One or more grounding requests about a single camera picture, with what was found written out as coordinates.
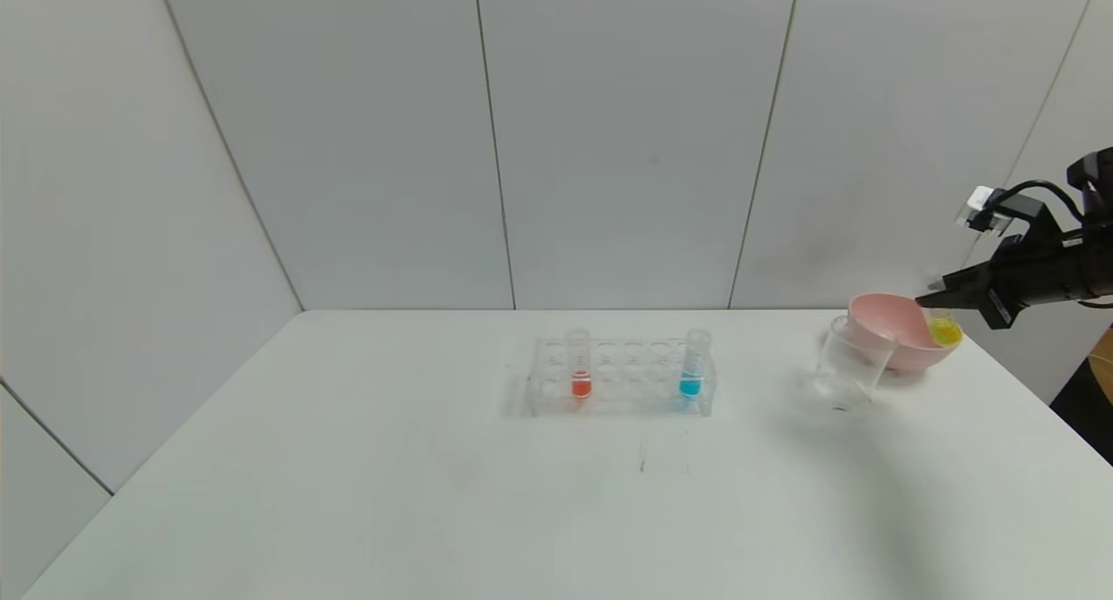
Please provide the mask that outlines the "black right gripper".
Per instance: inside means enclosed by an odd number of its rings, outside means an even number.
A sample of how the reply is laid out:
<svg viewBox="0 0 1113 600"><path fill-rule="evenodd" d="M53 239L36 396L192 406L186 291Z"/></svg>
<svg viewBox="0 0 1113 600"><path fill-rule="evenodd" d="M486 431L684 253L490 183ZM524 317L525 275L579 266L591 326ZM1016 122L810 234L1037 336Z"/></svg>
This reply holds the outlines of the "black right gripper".
<svg viewBox="0 0 1113 600"><path fill-rule="evenodd" d="M979 309L989 329L1009 329L1030 307L1089 299L1085 244L1018 252L1017 246L1014 238L988 262L929 274L927 292L915 302L926 309Z"/></svg>

